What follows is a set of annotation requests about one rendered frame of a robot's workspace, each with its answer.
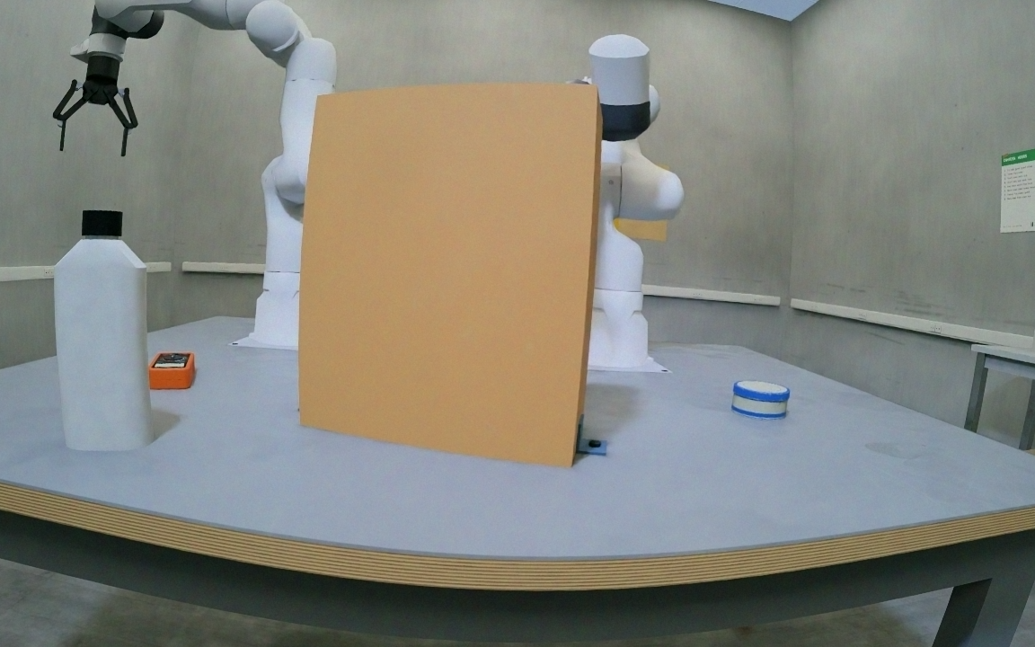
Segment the tan rectangular panel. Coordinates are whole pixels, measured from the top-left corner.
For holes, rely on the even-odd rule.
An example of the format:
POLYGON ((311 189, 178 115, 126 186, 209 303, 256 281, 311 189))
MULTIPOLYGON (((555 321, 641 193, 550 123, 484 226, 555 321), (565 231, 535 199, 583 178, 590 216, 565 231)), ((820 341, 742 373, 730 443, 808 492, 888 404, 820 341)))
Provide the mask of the tan rectangular panel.
POLYGON ((300 425, 537 465, 607 455, 582 438, 601 130, 598 84, 317 95, 300 425))

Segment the orange digital multimeter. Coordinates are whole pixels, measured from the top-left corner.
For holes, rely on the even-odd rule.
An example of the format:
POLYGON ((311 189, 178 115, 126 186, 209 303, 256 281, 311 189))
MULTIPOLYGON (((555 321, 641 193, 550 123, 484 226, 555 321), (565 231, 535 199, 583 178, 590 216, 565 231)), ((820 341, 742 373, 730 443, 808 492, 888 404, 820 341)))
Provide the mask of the orange digital multimeter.
POLYGON ((149 389, 188 389, 196 372, 196 358, 193 352, 157 353, 148 371, 149 389))

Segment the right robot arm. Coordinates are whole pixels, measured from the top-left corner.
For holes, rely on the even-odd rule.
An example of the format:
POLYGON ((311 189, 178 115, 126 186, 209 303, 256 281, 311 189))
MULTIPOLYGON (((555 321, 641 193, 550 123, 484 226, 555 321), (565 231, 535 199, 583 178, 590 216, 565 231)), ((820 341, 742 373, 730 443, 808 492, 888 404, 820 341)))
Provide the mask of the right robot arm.
POLYGON ((301 241, 314 108, 317 95, 334 93, 336 50, 327 40, 314 40, 303 18, 284 5, 285 0, 94 1, 89 40, 70 49, 71 57, 84 63, 89 63, 92 55, 122 62, 128 38, 149 40, 162 28, 164 11, 176 11, 209 29, 246 30, 248 40, 264 57, 285 68, 279 115, 284 153, 261 177, 267 271, 262 295, 256 299, 254 333, 248 337, 298 347, 301 241))

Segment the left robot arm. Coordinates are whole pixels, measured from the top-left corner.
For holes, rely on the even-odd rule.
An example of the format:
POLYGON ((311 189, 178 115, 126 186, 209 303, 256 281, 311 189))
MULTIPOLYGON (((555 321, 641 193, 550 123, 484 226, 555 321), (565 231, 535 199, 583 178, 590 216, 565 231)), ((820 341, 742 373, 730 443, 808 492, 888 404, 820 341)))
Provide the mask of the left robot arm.
POLYGON ((603 116, 588 364, 643 366, 653 363, 648 321, 641 314, 644 255, 632 239, 617 232, 613 220, 670 220, 682 208, 685 190, 676 173, 644 158, 638 145, 637 137, 656 121, 660 110, 659 94, 650 85, 650 49, 627 34, 609 34, 588 52, 591 78, 562 83, 598 84, 603 116))

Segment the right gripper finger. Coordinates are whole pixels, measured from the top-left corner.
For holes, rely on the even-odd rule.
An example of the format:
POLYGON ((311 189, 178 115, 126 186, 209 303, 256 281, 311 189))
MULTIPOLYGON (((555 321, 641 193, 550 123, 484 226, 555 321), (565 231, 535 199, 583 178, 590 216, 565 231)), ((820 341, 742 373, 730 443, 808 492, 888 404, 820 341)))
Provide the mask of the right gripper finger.
POLYGON ((71 108, 69 108, 69 110, 66 111, 66 113, 63 113, 63 115, 60 114, 61 111, 63 110, 63 108, 65 108, 66 104, 69 102, 69 100, 71 99, 71 97, 73 97, 75 91, 78 91, 79 89, 81 89, 81 87, 83 87, 83 84, 84 83, 77 82, 73 79, 73 81, 71 81, 71 87, 68 90, 68 92, 66 92, 65 97, 63 97, 63 99, 61 100, 60 105, 58 105, 57 108, 55 108, 55 110, 54 110, 53 118, 57 119, 57 125, 62 128, 61 139, 60 139, 60 151, 63 151, 63 139, 65 139, 66 120, 68 120, 69 116, 73 115, 75 111, 77 111, 78 108, 81 108, 86 102, 89 102, 89 98, 92 97, 92 94, 95 94, 95 92, 98 91, 98 87, 97 86, 92 87, 92 89, 89 92, 87 92, 86 94, 84 94, 84 97, 82 97, 81 100, 78 100, 78 102, 75 102, 75 105, 71 106, 71 108))
POLYGON ((110 99, 110 102, 108 102, 108 105, 110 105, 112 111, 114 111, 114 113, 118 115, 120 124, 123 124, 123 127, 125 128, 122 139, 122 148, 120 149, 120 156, 126 156, 128 134, 132 134, 134 128, 138 127, 138 120, 134 112, 134 107, 131 105, 131 101, 128 98, 128 87, 126 87, 126 89, 119 89, 118 93, 120 95, 120 98, 123 98, 124 105, 126 105, 128 119, 130 120, 131 123, 128 123, 126 115, 122 113, 118 102, 116 102, 114 97, 112 97, 110 89, 108 89, 108 87, 103 87, 103 94, 106 94, 106 97, 110 99))

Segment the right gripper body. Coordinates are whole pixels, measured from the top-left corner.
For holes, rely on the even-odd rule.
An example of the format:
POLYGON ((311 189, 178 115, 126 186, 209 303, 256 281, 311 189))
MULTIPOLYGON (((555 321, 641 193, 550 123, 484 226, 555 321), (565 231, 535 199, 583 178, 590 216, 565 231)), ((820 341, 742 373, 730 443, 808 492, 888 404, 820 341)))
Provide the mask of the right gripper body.
POLYGON ((100 105, 110 102, 110 99, 103 94, 103 87, 110 89, 112 97, 118 94, 119 66, 120 62, 116 58, 106 57, 106 55, 89 57, 89 66, 83 84, 84 93, 89 92, 94 86, 98 87, 98 91, 89 98, 90 102, 99 102, 100 105))

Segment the white and blue round tin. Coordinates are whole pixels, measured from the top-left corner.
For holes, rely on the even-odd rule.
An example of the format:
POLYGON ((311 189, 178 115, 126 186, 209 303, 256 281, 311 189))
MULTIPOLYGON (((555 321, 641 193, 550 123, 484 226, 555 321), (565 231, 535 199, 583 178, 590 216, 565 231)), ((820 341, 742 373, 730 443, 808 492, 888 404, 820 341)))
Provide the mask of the white and blue round tin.
POLYGON ((753 421, 781 421, 787 414, 790 389, 763 381, 737 381, 731 410, 753 421))

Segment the white bottle with black cap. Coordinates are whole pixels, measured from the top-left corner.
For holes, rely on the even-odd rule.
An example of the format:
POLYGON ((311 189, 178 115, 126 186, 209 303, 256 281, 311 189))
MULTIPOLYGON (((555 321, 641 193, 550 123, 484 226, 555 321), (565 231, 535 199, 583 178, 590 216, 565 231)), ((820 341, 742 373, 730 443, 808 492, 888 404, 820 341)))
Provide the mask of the white bottle with black cap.
POLYGON ((83 210, 81 239, 54 266, 55 343, 66 446, 123 451, 155 441, 146 269, 120 210, 83 210))

